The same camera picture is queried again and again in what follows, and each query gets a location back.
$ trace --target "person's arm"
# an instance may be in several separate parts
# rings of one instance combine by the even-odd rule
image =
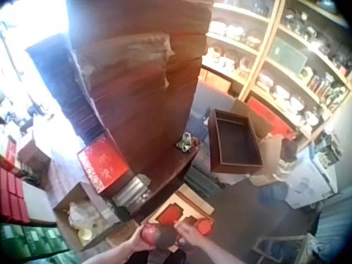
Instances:
[[[178,222],[175,224],[175,229],[188,243],[202,249],[214,264],[244,264],[238,258],[199,233],[195,227],[184,222]]]
[[[142,228],[143,226],[139,227],[128,241],[122,243],[114,249],[90,258],[85,261],[84,264],[121,264],[126,262],[135,252],[155,249],[154,246],[150,246],[142,241],[140,236]]]

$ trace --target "display cabinet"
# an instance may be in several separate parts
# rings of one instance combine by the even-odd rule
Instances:
[[[314,2],[217,1],[199,77],[246,102],[299,150],[352,95],[347,23]]]

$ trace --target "hand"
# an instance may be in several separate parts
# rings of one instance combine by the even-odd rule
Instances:
[[[183,237],[192,246],[198,246],[201,248],[208,241],[208,239],[199,233],[195,227],[185,222],[179,221],[174,227],[181,237]]]
[[[156,247],[151,246],[145,243],[141,238],[141,231],[144,225],[138,227],[134,232],[133,236],[126,242],[129,249],[133,252],[145,251],[145,250],[154,250]]]

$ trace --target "open wooden tray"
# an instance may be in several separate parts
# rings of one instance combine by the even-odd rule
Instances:
[[[263,163],[250,119],[215,109],[208,122],[211,171],[246,174]]]

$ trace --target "green box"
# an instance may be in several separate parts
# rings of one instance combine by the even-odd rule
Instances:
[[[22,230],[33,257],[47,256],[53,252],[41,227],[22,227]]]
[[[31,257],[31,252],[25,234],[20,225],[1,223],[1,248],[14,260],[25,260]]]
[[[43,227],[42,229],[52,252],[68,250],[68,247],[57,228]]]

